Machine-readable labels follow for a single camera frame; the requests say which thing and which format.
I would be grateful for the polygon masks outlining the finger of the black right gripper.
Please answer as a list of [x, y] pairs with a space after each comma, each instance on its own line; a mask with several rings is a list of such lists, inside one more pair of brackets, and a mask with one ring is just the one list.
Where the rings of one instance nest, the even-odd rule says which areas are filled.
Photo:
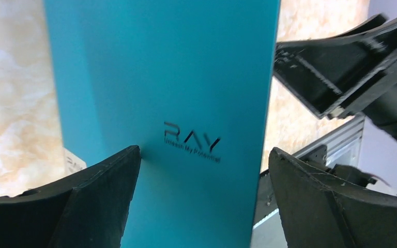
[[348, 36], [381, 26], [383, 14], [370, 17], [342, 34], [312, 40], [281, 41], [276, 45], [273, 75], [317, 118], [331, 115], [341, 97], [349, 96], [353, 76], [374, 64], [370, 49]]

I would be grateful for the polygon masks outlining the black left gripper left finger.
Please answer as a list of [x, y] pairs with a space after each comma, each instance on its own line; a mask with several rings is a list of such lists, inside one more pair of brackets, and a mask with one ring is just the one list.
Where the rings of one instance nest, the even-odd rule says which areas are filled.
[[0, 247], [120, 247], [140, 165], [132, 145], [60, 180], [0, 197]]

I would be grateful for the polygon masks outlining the teal and black file folder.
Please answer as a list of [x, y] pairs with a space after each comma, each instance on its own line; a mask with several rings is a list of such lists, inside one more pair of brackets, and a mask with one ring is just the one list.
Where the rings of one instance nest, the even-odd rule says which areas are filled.
[[122, 247], [249, 247], [279, 1], [45, 1], [64, 146], [141, 169]]

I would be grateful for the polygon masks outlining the aluminium front frame rail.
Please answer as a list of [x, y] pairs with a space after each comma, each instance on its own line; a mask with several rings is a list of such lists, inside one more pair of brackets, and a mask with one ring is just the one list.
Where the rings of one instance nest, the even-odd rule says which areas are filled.
[[[336, 164], [358, 166], [364, 129], [364, 116], [334, 129], [293, 154], [294, 157], [316, 165], [334, 167]], [[270, 181], [269, 170], [259, 175], [253, 227], [259, 227], [277, 212], [277, 204]]]

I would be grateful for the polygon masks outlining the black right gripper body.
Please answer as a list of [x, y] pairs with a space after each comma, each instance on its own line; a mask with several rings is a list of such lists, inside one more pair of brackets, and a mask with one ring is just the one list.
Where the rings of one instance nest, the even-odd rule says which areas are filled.
[[351, 40], [363, 50], [342, 78], [352, 86], [364, 83], [332, 110], [328, 117], [343, 119], [364, 113], [378, 128], [397, 141], [397, 17], [388, 21], [376, 14], [334, 40]]

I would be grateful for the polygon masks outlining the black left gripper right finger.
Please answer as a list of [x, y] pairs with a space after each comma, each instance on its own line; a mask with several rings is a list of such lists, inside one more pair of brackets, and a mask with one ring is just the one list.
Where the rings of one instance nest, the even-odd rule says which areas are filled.
[[355, 185], [277, 147], [269, 172], [288, 247], [397, 247], [397, 196]]

